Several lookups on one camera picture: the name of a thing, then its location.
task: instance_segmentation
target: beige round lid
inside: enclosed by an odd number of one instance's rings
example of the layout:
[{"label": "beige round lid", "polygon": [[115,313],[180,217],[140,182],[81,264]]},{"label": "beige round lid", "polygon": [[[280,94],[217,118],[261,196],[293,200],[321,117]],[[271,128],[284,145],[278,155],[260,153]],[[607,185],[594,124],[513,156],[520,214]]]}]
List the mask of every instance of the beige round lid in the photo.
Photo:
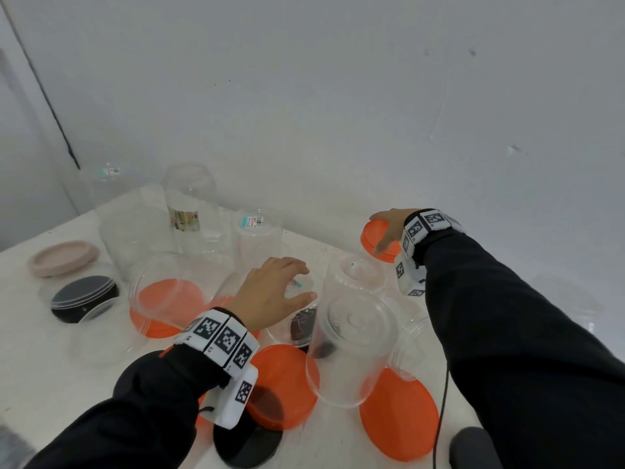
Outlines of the beige round lid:
[{"label": "beige round lid", "polygon": [[67,273],[98,258],[100,251],[85,240],[58,243],[35,253],[28,260],[28,268],[35,276],[46,277]]}]

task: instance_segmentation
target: black long-sleeve shirt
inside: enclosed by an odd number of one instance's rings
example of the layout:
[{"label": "black long-sleeve shirt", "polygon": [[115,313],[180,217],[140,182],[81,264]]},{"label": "black long-sleeve shirt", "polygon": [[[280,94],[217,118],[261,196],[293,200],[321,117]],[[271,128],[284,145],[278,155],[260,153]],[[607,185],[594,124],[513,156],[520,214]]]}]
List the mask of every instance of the black long-sleeve shirt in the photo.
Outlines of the black long-sleeve shirt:
[{"label": "black long-sleeve shirt", "polygon": [[[510,468],[622,468],[625,365],[461,233],[427,246],[426,303],[451,375]],[[177,468],[198,398],[224,379],[175,346],[84,413],[27,469]]]}]

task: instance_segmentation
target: tabletop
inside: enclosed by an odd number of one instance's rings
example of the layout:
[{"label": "tabletop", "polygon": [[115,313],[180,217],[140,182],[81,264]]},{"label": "tabletop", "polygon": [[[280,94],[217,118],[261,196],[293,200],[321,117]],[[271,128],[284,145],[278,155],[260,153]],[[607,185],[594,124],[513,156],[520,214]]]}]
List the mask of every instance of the tabletop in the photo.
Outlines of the tabletop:
[{"label": "tabletop", "polygon": [[[163,206],[159,188],[144,188],[142,194],[148,203]],[[102,251],[99,260],[110,261],[98,235],[94,211],[0,253],[0,415],[35,449],[46,446],[85,410],[110,398],[117,378],[135,358],[171,344],[171,339],[151,339],[134,356],[105,368],[91,368],[72,359],[69,342],[73,325],[58,321],[39,300],[37,291],[43,279],[34,277],[26,263],[39,250],[74,239],[97,245]],[[330,257],[338,252],[330,245],[289,231],[284,231],[284,244],[288,254],[305,260],[311,270],[321,275]],[[391,265],[387,267],[387,283],[396,286]],[[271,344],[266,332],[260,341],[263,346]],[[440,344],[436,344],[418,378],[428,387],[440,410],[446,363]],[[450,378],[437,455],[439,467],[449,467],[449,442],[466,426],[479,426],[479,421]],[[199,428],[183,469],[226,467],[215,452],[211,436],[211,425]],[[357,409],[341,410],[318,401],[304,425],[284,433],[276,455],[263,467],[399,466],[429,468],[432,455],[409,464],[395,462],[369,441]]]}]

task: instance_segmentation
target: person's right hand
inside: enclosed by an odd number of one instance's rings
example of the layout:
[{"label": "person's right hand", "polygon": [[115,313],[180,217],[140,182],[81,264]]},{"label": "person's right hand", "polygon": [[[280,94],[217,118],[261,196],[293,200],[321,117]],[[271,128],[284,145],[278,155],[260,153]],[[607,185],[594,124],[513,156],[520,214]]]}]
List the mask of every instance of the person's right hand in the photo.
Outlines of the person's right hand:
[{"label": "person's right hand", "polygon": [[297,258],[270,258],[262,267],[249,272],[227,309],[237,315],[250,332],[268,328],[317,299],[315,292],[285,298],[286,286],[295,275],[308,273],[306,262]]},{"label": "person's right hand", "polygon": [[369,220],[385,220],[389,223],[389,227],[386,229],[386,234],[378,242],[373,255],[379,255],[385,252],[392,242],[401,239],[401,234],[404,230],[404,222],[406,218],[413,212],[420,211],[421,209],[391,209],[390,211],[376,212]]}]

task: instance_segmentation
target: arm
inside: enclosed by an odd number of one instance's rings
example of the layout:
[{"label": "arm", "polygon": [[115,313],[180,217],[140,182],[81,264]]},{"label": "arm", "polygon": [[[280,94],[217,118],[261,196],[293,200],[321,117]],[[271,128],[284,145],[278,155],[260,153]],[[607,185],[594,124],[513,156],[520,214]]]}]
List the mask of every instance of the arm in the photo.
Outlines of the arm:
[{"label": "arm", "polygon": [[[371,217],[390,224],[379,251],[415,211]],[[434,232],[423,248],[434,331],[503,465],[621,466],[623,363],[465,234]]]},{"label": "arm", "polygon": [[[229,311],[248,330],[264,329],[316,299],[285,299],[287,283],[308,273],[293,258],[270,258],[247,276]],[[144,362],[123,394],[88,410],[42,449],[26,469],[175,469],[195,439],[198,399],[230,377],[200,351],[176,345]]]}]

